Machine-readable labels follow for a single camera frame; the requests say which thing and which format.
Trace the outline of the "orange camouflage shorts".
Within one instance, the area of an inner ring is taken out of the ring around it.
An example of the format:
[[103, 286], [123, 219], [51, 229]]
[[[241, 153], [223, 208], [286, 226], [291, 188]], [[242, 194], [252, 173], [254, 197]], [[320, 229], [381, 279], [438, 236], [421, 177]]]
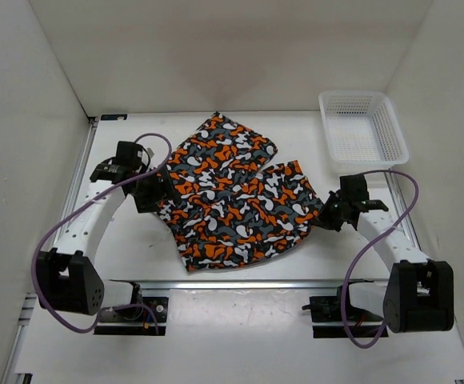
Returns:
[[268, 137], [216, 112], [170, 156], [177, 200], [158, 216], [189, 272], [276, 258], [307, 237], [323, 203], [298, 161], [272, 164]]

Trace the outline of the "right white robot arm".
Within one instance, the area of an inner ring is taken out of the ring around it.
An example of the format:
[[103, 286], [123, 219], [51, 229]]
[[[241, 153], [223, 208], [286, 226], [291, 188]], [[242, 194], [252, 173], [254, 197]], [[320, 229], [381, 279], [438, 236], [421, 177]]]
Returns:
[[[414, 246], [398, 228], [408, 215], [390, 216], [385, 203], [370, 197], [366, 174], [341, 176], [317, 217], [317, 225], [339, 231], [351, 225], [368, 243], [359, 251], [338, 288], [335, 309], [343, 325], [361, 312], [379, 316], [394, 333], [449, 331], [454, 324], [454, 272]], [[352, 282], [360, 258], [374, 250], [390, 276], [386, 286]]]

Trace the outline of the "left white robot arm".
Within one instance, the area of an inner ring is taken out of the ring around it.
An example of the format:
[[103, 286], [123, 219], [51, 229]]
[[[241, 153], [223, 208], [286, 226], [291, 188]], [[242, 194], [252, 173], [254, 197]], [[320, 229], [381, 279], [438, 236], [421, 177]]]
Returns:
[[64, 232], [50, 250], [35, 252], [32, 278], [43, 308], [54, 315], [115, 310], [126, 320], [141, 316], [138, 285], [102, 280], [94, 264], [107, 227], [127, 198], [140, 214], [156, 213], [162, 202], [177, 198], [167, 161], [154, 166], [153, 156], [139, 141], [120, 141], [115, 155], [96, 165], [82, 206], [61, 224]]

